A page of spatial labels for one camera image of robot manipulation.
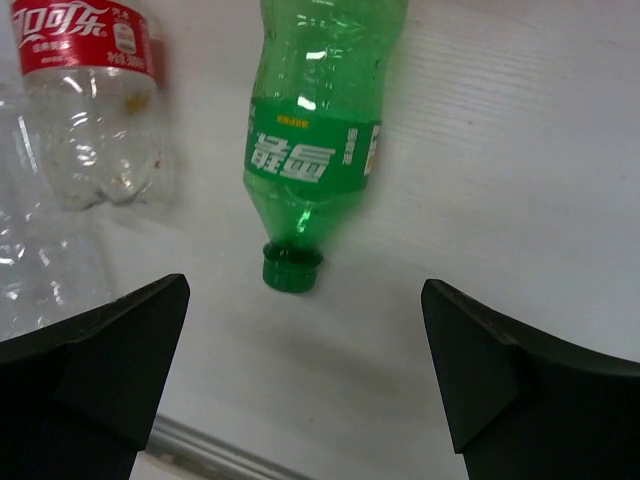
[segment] plastic bottle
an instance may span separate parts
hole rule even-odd
[[[313,288],[323,242],[360,203],[408,0],[262,0],[244,183],[271,242],[263,278]]]
[[[0,341],[113,299],[90,218],[61,212],[42,175],[34,123],[0,81]]]
[[[12,0],[43,166],[61,206],[126,205],[162,154],[150,24],[133,0]]]

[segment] bottle label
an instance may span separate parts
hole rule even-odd
[[[245,168],[274,182],[348,193],[367,186],[380,122],[321,117],[282,102],[255,99]]]
[[[50,67],[117,67],[153,77],[149,30],[109,0],[14,0],[22,74]]]

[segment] red label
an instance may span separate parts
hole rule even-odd
[[[15,0],[22,74],[50,67],[116,67],[153,77],[147,21],[109,0]]]

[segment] metal edge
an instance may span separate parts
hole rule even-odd
[[[205,478],[312,480],[162,415],[156,416],[146,453]]]

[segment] green bottle cap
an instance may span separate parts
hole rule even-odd
[[[313,289],[322,254],[315,250],[282,248],[273,243],[264,247],[262,278],[283,293],[306,293]]]

